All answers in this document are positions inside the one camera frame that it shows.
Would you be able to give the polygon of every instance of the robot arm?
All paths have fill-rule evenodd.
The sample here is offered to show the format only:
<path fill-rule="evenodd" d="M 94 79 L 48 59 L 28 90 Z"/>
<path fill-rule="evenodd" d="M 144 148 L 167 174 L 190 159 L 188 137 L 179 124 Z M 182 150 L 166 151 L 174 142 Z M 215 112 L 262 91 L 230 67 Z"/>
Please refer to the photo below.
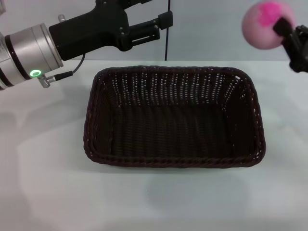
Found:
<path fill-rule="evenodd" d="M 84 15 L 47 29 L 44 24 L 17 33 L 0 34 L 0 90 L 37 77 L 43 87 L 71 76 L 57 78 L 45 73 L 69 60 L 104 46 L 128 51 L 133 46 L 160 39 L 160 31 L 173 26 L 172 12 L 149 22 L 129 26 L 125 9 L 151 0 L 96 0 L 95 8 Z"/>
<path fill-rule="evenodd" d="M 282 45 L 290 58 L 290 68 L 297 73 L 308 72 L 308 28 L 298 26 L 293 30 L 291 24 L 281 18 L 273 30 L 283 37 Z"/>

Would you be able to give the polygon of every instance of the white table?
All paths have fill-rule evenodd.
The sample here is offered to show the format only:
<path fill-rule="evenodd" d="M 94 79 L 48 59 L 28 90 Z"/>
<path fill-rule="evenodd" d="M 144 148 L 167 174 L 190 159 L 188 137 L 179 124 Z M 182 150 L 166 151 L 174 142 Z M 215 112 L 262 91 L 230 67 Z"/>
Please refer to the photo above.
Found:
<path fill-rule="evenodd" d="M 60 73 L 76 67 L 68 61 Z M 258 92 L 267 142 L 252 168 L 128 169 L 91 162 L 83 129 L 94 75 L 131 65 L 230 66 Z M 306 231 L 308 74 L 286 62 L 85 61 L 43 89 L 0 92 L 1 231 Z"/>

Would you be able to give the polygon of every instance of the wicker basket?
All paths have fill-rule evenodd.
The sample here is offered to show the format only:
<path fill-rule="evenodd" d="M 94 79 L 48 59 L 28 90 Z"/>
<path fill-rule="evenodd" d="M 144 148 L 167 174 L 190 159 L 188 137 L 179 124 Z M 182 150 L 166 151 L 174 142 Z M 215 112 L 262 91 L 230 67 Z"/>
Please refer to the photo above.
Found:
<path fill-rule="evenodd" d="M 93 82 L 84 149 L 122 167 L 250 167 L 264 157 L 260 106 L 234 68 L 109 68 Z"/>

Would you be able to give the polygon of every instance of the white wall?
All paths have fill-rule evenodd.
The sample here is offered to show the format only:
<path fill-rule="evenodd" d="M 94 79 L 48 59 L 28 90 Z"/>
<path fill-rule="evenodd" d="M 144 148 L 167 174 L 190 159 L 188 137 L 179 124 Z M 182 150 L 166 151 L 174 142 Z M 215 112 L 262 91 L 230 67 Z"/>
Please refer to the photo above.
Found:
<path fill-rule="evenodd" d="M 258 51 L 241 34 L 247 9 L 259 0 L 171 0 L 174 26 L 170 29 L 169 60 L 287 60 L 282 48 Z M 308 1 L 285 0 L 298 24 L 308 25 Z M 57 15 L 72 18 L 90 11 L 95 0 L 5 0 L 8 10 L 0 17 L 6 35 L 45 22 L 57 23 Z M 131 25 L 151 20 L 167 10 L 167 0 L 153 0 L 127 9 Z M 166 31 L 161 39 L 120 52 L 105 47 L 87 54 L 89 60 L 163 60 Z"/>

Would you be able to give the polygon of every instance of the silver cylindrical joint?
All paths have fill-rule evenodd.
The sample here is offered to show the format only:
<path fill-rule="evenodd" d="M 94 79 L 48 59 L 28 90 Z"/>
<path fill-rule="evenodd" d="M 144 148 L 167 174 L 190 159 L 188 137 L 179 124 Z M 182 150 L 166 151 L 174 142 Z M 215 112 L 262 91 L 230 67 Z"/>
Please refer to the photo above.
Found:
<path fill-rule="evenodd" d="M 0 87 L 5 89 L 63 66 L 48 29 L 36 25 L 0 36 Z"/>

